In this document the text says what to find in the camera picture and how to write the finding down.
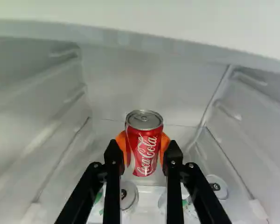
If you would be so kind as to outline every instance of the refrigerator wall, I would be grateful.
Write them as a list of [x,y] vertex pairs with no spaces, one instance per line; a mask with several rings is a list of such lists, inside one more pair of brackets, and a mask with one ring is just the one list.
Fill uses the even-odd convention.
[[236,70],[207,128],[251,199],[259,200],[270,223],[280,223],[280,74]]

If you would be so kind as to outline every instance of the coca-cola logo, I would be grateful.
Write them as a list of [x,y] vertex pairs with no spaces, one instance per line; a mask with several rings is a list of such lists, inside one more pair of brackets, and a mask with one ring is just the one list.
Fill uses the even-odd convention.
[[137,150],[142,158],[141,166],[137,167],[137,170],[143,175],[150,175],[153,172],[156,144],[157,137],[148,137],[146,140],[139,134]]

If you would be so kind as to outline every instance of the coca-cola can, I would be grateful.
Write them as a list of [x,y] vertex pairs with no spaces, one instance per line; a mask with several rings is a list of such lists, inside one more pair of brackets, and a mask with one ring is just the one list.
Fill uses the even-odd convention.
[[133,175],[149,176],[157,167],[161,148],[163,118],[149,110],[134,110],[126,116],[128,166],[133,157]]

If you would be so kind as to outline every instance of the soda can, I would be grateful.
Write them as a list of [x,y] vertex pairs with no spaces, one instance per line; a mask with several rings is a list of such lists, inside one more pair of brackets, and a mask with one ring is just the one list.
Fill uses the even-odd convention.
[[149,176],[155,170],[161,148],[163,118],[149,110],[134,110],[126,116],[127,164],[131,156],[133,175]]

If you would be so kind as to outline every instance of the can lid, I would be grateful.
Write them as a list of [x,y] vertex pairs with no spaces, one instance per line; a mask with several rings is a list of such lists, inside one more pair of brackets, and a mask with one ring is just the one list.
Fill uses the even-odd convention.
[[163,118],[154,111],[134,110],[126,116],[126,123],[135,129],[149,131],[160,127]]

